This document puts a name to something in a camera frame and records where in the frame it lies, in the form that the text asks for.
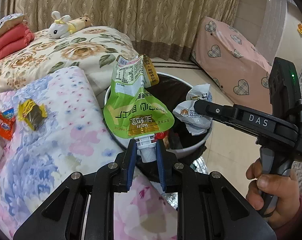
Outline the person's right hand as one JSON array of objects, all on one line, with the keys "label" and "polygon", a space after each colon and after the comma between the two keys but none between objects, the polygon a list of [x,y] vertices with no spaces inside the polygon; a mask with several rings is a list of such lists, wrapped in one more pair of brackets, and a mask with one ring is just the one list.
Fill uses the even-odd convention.
[{"label": "person's right hand", "polygon": [[295,217],[300,208],[300,190],[294,170],[288,177],[263,174],[261,161],[257,159],[247,169],[246,178],[251,180],[246,200],[255,210],[260,210],[264,205],[259,191],[278,197],[274,213],[268,220],[273,229],[280,228]]}]

